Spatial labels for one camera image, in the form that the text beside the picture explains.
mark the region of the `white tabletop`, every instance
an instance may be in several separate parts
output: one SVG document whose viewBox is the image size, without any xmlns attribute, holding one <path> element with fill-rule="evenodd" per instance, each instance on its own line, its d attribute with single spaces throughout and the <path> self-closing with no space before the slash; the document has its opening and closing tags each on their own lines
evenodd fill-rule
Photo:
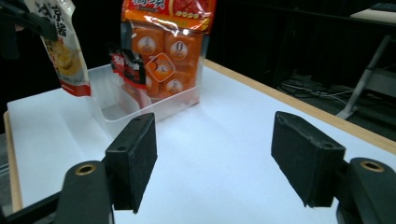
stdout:
<svg viewBox="0 0 396 224">
<path fill-rule="evenodd" d="M 23 206 L 62 189 L 65 172 L 101 160 L 112 142 L 82 98 L 61 89 L 8 103 Z M 336 223 L 331 208 L 304 207 L 271 156 L 276 111 L 300 117 L 393 169 L 396 156 L 204 68 L 201 101 L 156 124 L 158 160 L 139 212 L 116 223 Z"/>
</svg>

